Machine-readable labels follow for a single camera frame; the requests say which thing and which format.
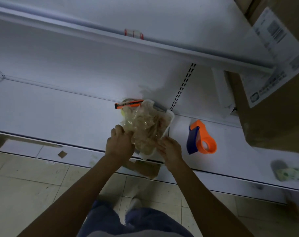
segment barcode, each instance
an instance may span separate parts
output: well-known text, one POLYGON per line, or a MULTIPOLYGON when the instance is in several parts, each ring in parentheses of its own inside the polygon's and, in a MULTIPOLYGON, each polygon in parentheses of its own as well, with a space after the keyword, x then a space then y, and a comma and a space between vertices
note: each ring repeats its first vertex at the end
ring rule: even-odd
POLYGON ((267 31, 277 43, 279 43, 286 35, 284 30, 275 20, 273 20, 273 22, 271 22, 271 24, 268 26, 267 31))
POLYGON ((296 71, 299 68, 299 55, 295 57, 290 63, 293 71, 296 71))

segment tile floor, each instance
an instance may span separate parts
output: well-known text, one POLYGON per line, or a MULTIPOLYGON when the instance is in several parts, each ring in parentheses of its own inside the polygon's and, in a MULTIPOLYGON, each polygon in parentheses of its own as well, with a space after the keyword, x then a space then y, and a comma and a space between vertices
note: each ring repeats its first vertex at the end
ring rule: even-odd
MULTIPOLYGON (((0 153, 0 237, 15 237, 89 169, 0 153)), ((136 194, 143 205, 165 212, 195 237, 202 236, 188 204, 175 184, 114 174, 100 198, 111 201, 124 223, 136 194)), ((299 236, 299 223, 284 205, 213 193, 255 237, 299 236)))

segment cardboard box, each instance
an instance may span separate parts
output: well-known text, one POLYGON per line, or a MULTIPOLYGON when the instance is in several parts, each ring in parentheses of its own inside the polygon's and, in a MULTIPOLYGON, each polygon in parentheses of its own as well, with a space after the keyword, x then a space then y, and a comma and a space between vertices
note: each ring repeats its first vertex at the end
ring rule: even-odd
MULTIPOLYGON (((269 7, 299 41, 299 0, 257 0, 256 5, 248 17, 252 25, 269 7)), ((299 73, 252 108, 240 76, 229 75, 246 141, 255 147, 299 152, 299 73)))

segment hand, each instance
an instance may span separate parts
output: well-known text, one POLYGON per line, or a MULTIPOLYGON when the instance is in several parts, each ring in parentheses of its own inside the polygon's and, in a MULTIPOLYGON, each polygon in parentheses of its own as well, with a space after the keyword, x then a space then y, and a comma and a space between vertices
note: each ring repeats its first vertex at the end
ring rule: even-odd
POLYGON ((135 150, 135 146, 131 143, 132 135, 132 132, 124 132, 122 126, 116 125, 107 140, 106 156, 118 158, 122 164, 128 161, 135 150))
POLYGON ((170 137, 164 137, 158 142, 157 152, 165 160, 165 165, 169 171, 183 162, 181 146, 176 140, 170 137))

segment red and white sticker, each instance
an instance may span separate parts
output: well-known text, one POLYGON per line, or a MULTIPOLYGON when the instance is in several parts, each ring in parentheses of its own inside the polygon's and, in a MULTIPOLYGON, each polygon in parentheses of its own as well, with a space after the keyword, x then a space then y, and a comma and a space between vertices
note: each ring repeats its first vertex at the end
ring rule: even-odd
POLYGON ((124 29, 124 35, 144 40, 144 35, 140 31, 124 29))

